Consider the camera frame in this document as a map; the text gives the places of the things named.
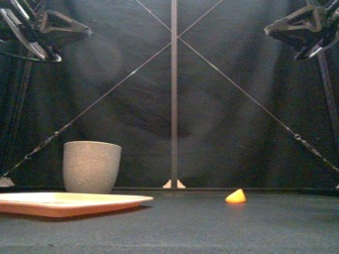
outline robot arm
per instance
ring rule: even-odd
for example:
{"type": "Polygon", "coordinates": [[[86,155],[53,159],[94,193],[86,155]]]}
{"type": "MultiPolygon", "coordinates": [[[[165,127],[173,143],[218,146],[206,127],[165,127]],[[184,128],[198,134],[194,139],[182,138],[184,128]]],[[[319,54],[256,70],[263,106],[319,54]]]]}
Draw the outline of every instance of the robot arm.
{"type": "Polygon", "coordinates": [[[264,28],[265,34],[296,51],[296,60],[308,60],[339,40],[339,0],[325,6],[316,1],[264,28]]]}
{"type": "Polygon", "coordinates": [[[60,62],[60,49],[86,38],[90,30],[64,14],[42,10],[44,3],[34,0],[0,0],[0,42],[18,40],[40,62],[60,62]]]}

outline metal pole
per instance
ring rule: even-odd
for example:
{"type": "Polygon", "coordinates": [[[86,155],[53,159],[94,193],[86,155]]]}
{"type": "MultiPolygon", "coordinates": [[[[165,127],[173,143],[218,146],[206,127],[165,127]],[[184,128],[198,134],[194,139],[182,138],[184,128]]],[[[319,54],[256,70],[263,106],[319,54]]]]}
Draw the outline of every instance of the metal pole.
{"type": "Polygon", "coordinates": [[[172,53],[170,53],[170,189],[177,188],[177,1],[170,8],[172,53]]]}

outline vertical pole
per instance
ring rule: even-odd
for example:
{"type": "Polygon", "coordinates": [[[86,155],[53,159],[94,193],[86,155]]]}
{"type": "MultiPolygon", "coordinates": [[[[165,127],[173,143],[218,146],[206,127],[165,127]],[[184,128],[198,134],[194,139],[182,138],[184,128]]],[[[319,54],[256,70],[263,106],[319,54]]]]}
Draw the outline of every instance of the vertical pole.
{"type": "Polygon", "coordinates": [[[170,8],[170,189],[177,188],[177,0],[170,8]]]}
{"type": "Polygon", "coordinates": [[[323,52],[317,54],[317,61],[320,66],[324,98],[327,102],[327,110],[328,110],[329,121],[331,121],[335,152],[336,152],[336,158],[339,160],[339,114],[337,114],[337,109],[335,105],[333,89],[332,89],[331,76],[328,73],[327,59],[323,52]]]}

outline orange plate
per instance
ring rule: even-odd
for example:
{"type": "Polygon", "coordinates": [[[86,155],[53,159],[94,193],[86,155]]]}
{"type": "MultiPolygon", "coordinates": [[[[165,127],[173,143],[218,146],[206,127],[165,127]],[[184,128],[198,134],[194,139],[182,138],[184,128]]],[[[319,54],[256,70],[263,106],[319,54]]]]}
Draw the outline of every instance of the orange plate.
{"type": "Polygon", "coordinates": [[[0,212],[70,217],[136,207],[153,197],[68,192],[0,193],[0,212]]]}

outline diagonal wire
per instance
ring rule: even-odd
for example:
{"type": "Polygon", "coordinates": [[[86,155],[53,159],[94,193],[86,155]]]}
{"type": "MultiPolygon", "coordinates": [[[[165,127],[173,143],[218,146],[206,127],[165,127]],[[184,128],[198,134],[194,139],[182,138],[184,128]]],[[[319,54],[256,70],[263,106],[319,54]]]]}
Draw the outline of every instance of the diagonal wire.
{"type": "Polygon", "coordinates": [[[153,56],[126,75],[126,77],[108,90],[108,92],[86,107],[86,109],[69,121],[69,123],[60,128],[50,137],[48,137],[32,150],[30,153],[28,153],[21,161],[12,167],[9,171],[6,171],[1,176],[1,178],[5,178],[20,166],[21,164],[28,161],[32,156],[52,142],[54,138],[57,138],[65,131],[69,129],[69,127],[74,124],[74,122],[86,114],[86,112],[106,98],[106,96],[124,84],[124,82],[137,73],[137,71],[160,55],[160,53],[170,46],[170,43],[166,44],[154,54],[153,56]]]}
{"type": "Polygon", "coordinates": [[[194,48],[182,40],[178,38],[178,40],[184,43],[184,45],[192,50],[192,52],[204,60],[204,62],[216,70],[216,72],[229,81],[229,83],[239,89],[239,91],[247,96],[247,98],[260,107],[260,109],[268,114],[268,116],[280,124],[280,126],[292,134],[293,139],[300,142],[300,144],[304,146],[304,148],[315,155],[317,156],[324,164],[333,170],[336,173],[339,173],[337,167],[324,158],[324,156],[320,154],[320,152],[316,150],[316,148],[301,139],[301,136],[295,133],[288,126],[279,120],[279,118],[269,112],[269,110],[257,102],[257,100],[249,95],[249,93],[240,87],[239,84],[233,82],[233,80],[220,71],[220,69],[206,60],[206,58],[194,50],[194,48]]]}
{"type": "MultiPolygon", "coordinates": [[[[182,44],[192,50],[192,52],[204,60],[204,62],[216,70],[216,72],[229,81],[229,83],[237,88],[237,90],[244,94],[244,96],[256,104],[256,106],[267,113],[267,115],[279,123],[279,125],[285,129],[285,131],[292,135],[293,139],[300,142],[300,144],[304,146],[304,148],[315,155],[317,156],[324,164],[333,170],[336,173],[339,173],[339,169],[335,167],[335,165],[321,156],[320,152],[316,150],[316,148],[301,139],[301,136],[295,133],[289,127],[279,120],[279,118],[271,113],[271,111],[257,102],[257,100],[251,96],[251,94],[241,88],[241,86],[233,82],[233,80],[220,71],[220,69],[206,60],[206,58],[194,50],[194,48],[181,39],[181,36],[192,29],[192,27],[204,19],[204,17],[214,10],[214,8],[218,6],[218,4],[224,0],[220,0],[212,8],[204,13],[204,15],[192,23],[192,25],[184,30],[184,32],[177,36],[177,39],[182,42],[182,44]]],[[[166,25],[162,23],[162,21],[158,19],[158,17],[152,13],[152,11],[141,4],[138,0],[136,2],[142,6],[142,8],[146,10],[146,12],[153,16],[153,18],[162,24],[162,26],[168,29],[169,32],[170,29],[166,27],[166,25]]]]}

